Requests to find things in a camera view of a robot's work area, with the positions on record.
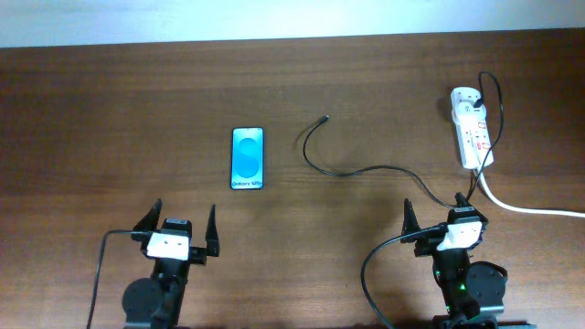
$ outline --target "phone screen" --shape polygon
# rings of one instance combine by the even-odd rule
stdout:
[[[235,128],[231,142],[231,188],[260,189],[264,186],[264,131]]]

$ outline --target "wood grain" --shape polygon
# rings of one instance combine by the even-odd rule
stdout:
[[[405,197],[424,227],[447,211],[400,173],[320,175],[299,133],[329,114],[308,146],[318,164],[401,165],[451,202],[469,172],[449,93],[490,70],[506,110],[493,192],[584,211],[584,41],[583,30],[547,30],[2,49],[1,326],[84,326],[101,235],[131,228],[157,197],[163,218],[194,221],[199,245],[218,206],[222,254],[191,270],[181,324],[374,324],[362,260],[399,233]],[[494,136],[489,83],[486,93]],[[235,192],[230,132],[247,125],[265,130],[265,188]],[[491,220],[473,259],[509,271],[502,319],[585,323],[585,221],[504,211],[480,193],[472,202]],[[127,237],[111,240],[96,328],[122,326],[123,289],[152,265]],[[394,321],[445,313],[431,260],[410,245],[377,255],[367,279]]]

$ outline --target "power strip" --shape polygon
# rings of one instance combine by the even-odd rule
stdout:
[[[458,87],[451,93],[452,117],[457,129],[461,162],[465,169],[479,170],[481,164],[478,158],[485,159],[487,151],[492,147],[485,121],[487,110],[483,104],[478,108],[473,106],[480,97],[478,90],[469,87]],[[494,152],[490,152],[485,166],[493,162]]]

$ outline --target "white power strip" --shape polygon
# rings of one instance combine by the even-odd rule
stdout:
[[[476,169],[485,159],[490,149],[490,135],[485,122],[487,111],[482,104],[474,108],[474,104],[481,97],[479,91],[469,87],[458,87],[451,93],[452,117],[457,128],[457,140],[461,162],[465,169]],[[485,160],[485,166],[494,162],[494,152],[490,152]]]
[[[498,88],[498,96],[500,99],[500,106],[502,106],[502,115],[504,115],[504,108],[502,105],[502,98],[500,93],[500,87],[497,80],[494,78],[495,84]],[[539,214],[539,215],[558,215],[558,216],[570,216],[577,218],[585,218],[585,213],[579,213],[575,211],[556,210],[556,209],[531,209],[514,207],[505,204],[498,200],[490,191],[490,188],[485,182],[483,173],[479,173],[482,167],[482,161],[485,159],[485,155],[489,151],[491,146],[489,133],[487,133],[487,124],[485,118],[487,117],[487,109],[482,104],[480,107],[475,108],[473,105],[482,97],[480,92],[469,87],[458,87],[451,93],[451,103],[453,106],[452,117],[457,128],[457,139],[459,141],[459,151],[461,152],[461,161],[463,167],[466,169],[472,169],[476,172],[479,177],[481,187],[483,188],[487,197],[490,198],[498,206],[508,209],[511,211],[526,213],[526,214]],[[490,152],[485,159],[485,165],[488,166],[494,162],[494,152]],[[446,241],[444,248],[449,248],[452,241]]]

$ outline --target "black cable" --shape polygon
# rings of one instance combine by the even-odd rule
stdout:
[[[484,171],[485,161],[487,160],[487,157],[492,152],[492,150],[494,150],[495,145],[500,141],[500,137],[502,136],[502,131],[504,130],[504,101],[502,100],[502,89],[500,88],[500,83],[497,81],[494,74],[492,74],[488,71],[479,72],[479,76],[477,79],[479,80],[480,98],[479,98],[479,100],[477,100],[477,102],[473,106],[474,106],[474,108],[478,108],[484,104],[484,85],[482,84],[482,75],[483,74],[487,74],[488,76],[490,76],[490,78],[492,78],[492,80],[494,81],[495,87],[497,88],[497,99],[500,102],[500,130],[497,133],[497,137],[495,138],[495,141],[492,143],[492,146],[490,146],[490,148],[487,150],[487,153],[485,154],[485,158],[484,158],[484,161],[482,162],[482,166],[480,167],[479,171],[477,172],[477,175],[475,176],[475,183],[473,183],[472,188],[470,188],[469,192],[467,192],[467,196],[465,197],[465,199],[467,201],[469,201],[469,199],[472,197],[473,191],[475,191],[475,188],[477,187],[477,183],[479,182],[479,176]]]
[[[442,229],[441,226],[434,226],[434,227],[422,229],[422,230],[417,231],[417,232],[401,235],[401,236],[386,240],[386,241],[382,242],[381,244],[379,244],[377,247],[375,247],[372,251],[370,251],[370,253],[367,255],[366,259],[364,260],[364,263],[362,264],[362,271],[360,272],[360,279],[362,281],[362,289],[364,290],[364,294],[366,295],[366,298],[367,298],[367,301],[369,302],[369,305],[372,306],[372,309],[374,310],[374,312],[378,315],[378,317],[380,318],[382,323],[386,327],[388,327],[388,329],[395,329],[396,327],[394,327],[390,323],[389,319],[387,319],[386,316],[384,316],[384,314],[382,314],[382,312],[378,309],[378,307],[376,306],[376,303],[372,299],[372,296],[370,296],[369,292],[367,291],[367,286],[366,286],[366,266],[367,266],[367,264],[369,263],[369,261],[372,259],[372,257],[374,257],[374,255],[378,251],[385,248],[387,245],[389,245],[391,243],[394,243],[400,239],[412,238],[412,237],[416,237],[418,235],[423,235],[423,234],[432,232],[434,230],[441,230],[441,229]]]
[[[100,248],[100,257],[98,258],[98,268],[95,271],[95,280],[93,281],[93,295],[91,296],[91,307],[90,307],[90,316],[88,317],[88,325],[87,329],[91,328],[91,319],[93,318],[93,311],[95,310],[95,302],[98,298],[98,281],[100,280],[100,271],[101,271],[101,263],[103,262],[103,254],[106,250],[106,240],[110,234],[139,234],[139,235],[149,235],[149,232],[143,231],[132,231],[126,229],[114,229],[106,234],[104,234],[103,239],[101,240],[101,248]]]
[[[381,164],[381,165],[372,165],[363,169],[359,169],[356,170],[355,172],[351,172],[351,173],[332,173],[332,172],[328,172],[324,169],[319,168],[318,166],[314,165],[309,158],[307,157],[307,152],[306,152],[306,147],[307,147],[307,141],[309,140],[309,137],[311,137],[311,134],[317,129],[319,128],[323,123],[327,122],[327,120],[329,120],[329,116],[325,115],[323,118],[321,118],[319,120],[319,122],[315,125],[315,127],[309,132],[307,133],[307,136],[304,138],[304,143],[303,143],[303,156],[304,156],[304,161],[307,162],[307,164],[309,164],[314,170],[320,172],[321,174],[325,174],[325,175],[331,175],[331,176],[335,176],[335,177],[349,177],[349,176],[353,176],[353,175],[360,175],[362,173],[371,171],[371,170],[377,170],[377,169],[388,169],[388,170],[397,170],[400,171],[402,173],[406,173],[412,177],[414,177],[419,183],[420,186],[422,187],[422,189],[427,193],[428,196],[431,197],[431,199],[438,203],[439,205],[443,206],[443,207],[447,207],[447,208],[454,208],[456,206],[451,206],[448,205],[442,201],[440,201],[439,198],[437,198],[431,191],[430,189],[424,185],[424,183],[422,183],[422,179],[420,179],[420,177],[418,177],[416,174],[414,174],[413,172],[411,172],[408,169],[404,169],[404,168],[400,168],[400,167],[396,167],[394,165],[385,165],[385,164]]]

